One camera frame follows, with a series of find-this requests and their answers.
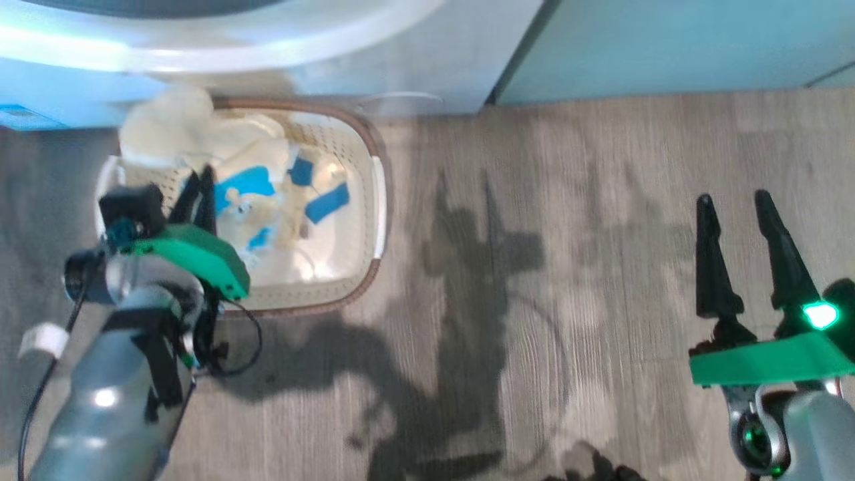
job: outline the washing machine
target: washing machine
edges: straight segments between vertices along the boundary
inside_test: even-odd
[[[468,114],[540,0],[0,0],[0,125],[121,124],[175,82],[372,116]]]

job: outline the white laundry basket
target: white laundry basket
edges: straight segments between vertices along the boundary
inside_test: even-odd
[[[244,306],[258,315],[293,315],[336,310],[359,297],[374,280],[386,242],[386,180],[369,130],[343,110],[317,105],[221,100],[216,108],[224,117],[264,114],[282,125],[292,143],[333,154],[347,171],[351,195],[341,215],[314,226],[311,239],[298,241],[296,250],[310,260],[310,275],[295,279],[284,273],[271,281],[268,272],[264,282],[257,282],[250,269]],[[153,182],[163,192],[164,210],[170,211],[190,173],[189,168],[150,169],[111,157],[102,167],[95,199],[117,185]],[[103,231],[99,212],[96,219]]]

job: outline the light blue cabinet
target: light blue cabinet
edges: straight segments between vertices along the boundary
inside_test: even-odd
[[[499,104],[791,88],[855,59],[855,0],[561,0],[551,7],[499,84]]]

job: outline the black cable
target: black cable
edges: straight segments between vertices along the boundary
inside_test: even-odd
[[[252,357],[250,358],[250,360],[247,361],[246,364],[244,364],[244,365],[242,365],[236,369],[232,369],[230,371],[223,370],[222,368],[217,366],[215,371],[212,371],[210,373],[210,375],[212,377],[235,377],[235,376],[240,376],[244,372],[247,372],[252,366],[254,366],[256,364],[256,362],[258,362],[258,358],[261,357],[262,347],[263,347],[262,325],[261,325],[261,323],[258,322],[258,319],[256,319],[256,317],[254,315],[252,315],[252,312],[247,310],[245,307],[240,305],[238,302],[234,302],[233,300],[224,300],[223,302],[226,302],[228,304],[231,304],[232,306],[238,307],[238,309],[243,311],[244,314],[246,315],[246,317],[248,319],[250,319],[250,321],[252,321],[252,323],[256,326],[256,338],[258,339],[258,343],[256,345],[256,351],[254,353],[252,353]]]
[[[834,70],[832,70],[832,71],[830,71],[830,72],[827,72],[827,73],[825,73],[825,74],[822,74],[822,75],[820,75],[820,76],[816,77],[815,79],[813,79],[813,80],[811,80],[811,81],[807,82],[807,83],[804,85],[804,87],[803,87],[803,88],[812,88],[812,87],[815,87],[815,86],[817,86],[817,84],[819,84],[820,82],[822,82],[822,81],[824,81],[824,80],[828,80],[828,79],[830,79],[831,77],[834,77],[835,75],[837,75],[837,74],[839,74],[839,73],[841,73],[841,72],[844,72],[844,71],[846,71],[846,70],[848,70],[849,68],[852,68],[852,67],[855,67],[855,62],[844,63],[843,65],[839,66],[838,68],[835,68]]]
[[[83,279],[82,286],[80,287],[80,295],[78,295],[77,300],[74,301],[74,308],[71,310],[71,315],[68,317],[65,331],[69,334],[71,334],[71,330],[74,329],[74,325],[77,323],[77,317],[80,315],[80,309],[83,307],[83,299],[86,297],[86,290],[89,288],[91,273],[91,267],[84,273],[85,278]],[[35,418],[38,403],[42,400],[42,395],[44,395],[44,390],[47,388],[48,381],[50,381],[50,377],[53,375],[56,365],[56,358],[51,359],[50,365],[48,365],[48,370],[44,374],[44,377],[42,377],[42,381],[36,389],[36,395],[32,398],[30,407],[27,409],[27,414],[24,417],[24,425],[21,427],[21,445],[18,446],[18,481],[25,481],[24,461],[27,458],[27,438],[30,436],[30,426],[32,425],[33,418]]]

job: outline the wooden floor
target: wooden floor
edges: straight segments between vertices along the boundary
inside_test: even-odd
[[[601,479],[618,464],[651,481],[743,479],[721,394],[688,370],[712,328],[694,315],[694,201],[716,201],[743,321],[769,336],[752,193],[772,193],[817,286],[855,274],[855,91],[486,108],[376,129],[392,192],[374,285],[340,314],[267,322],[254,371],[202,380],[164,479]],[[13,335],[0,349],[0,475],[32,395],[21,373],[44,369],[15,360],[17,339],[69,308],[54,281],[75,246],[50,225],[66,242],[91,225],[89,207],[66,220],[84,202],[50,206],[34,186],[89,188],[109,148],[109,133],[0,132],[4,202],[17,206],[0,217],[0,265],[20,270],[0,293]],[[64,174],[42,179],[46,166]],[[21,179],[26,203],[9,193]],[[52,223],[27,227],[41,218]],[[68,362],[101,322],[87,312]],[[251,330],[230,330],[251,347]]]

